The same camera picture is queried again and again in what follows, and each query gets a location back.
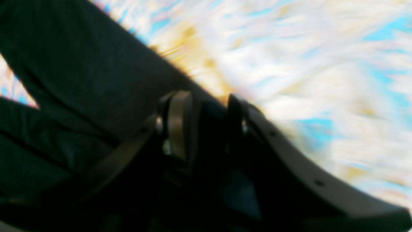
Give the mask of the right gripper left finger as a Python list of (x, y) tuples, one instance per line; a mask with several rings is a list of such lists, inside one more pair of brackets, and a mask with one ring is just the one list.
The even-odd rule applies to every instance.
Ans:
[(173, 91), (139, 131), (91, 168), (35, 194), (1, 201), (1, 221), (25, 232), (123, 232), (146, 226), (164, 173), (185, 166), (192, 95)]

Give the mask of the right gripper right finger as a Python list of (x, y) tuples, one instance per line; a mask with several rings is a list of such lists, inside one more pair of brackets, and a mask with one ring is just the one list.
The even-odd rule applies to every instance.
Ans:
[(405, 207), (321, 169), (238, 94), (228, 100), (229, 151), (254, 185), (267, 232), (407, 232)]

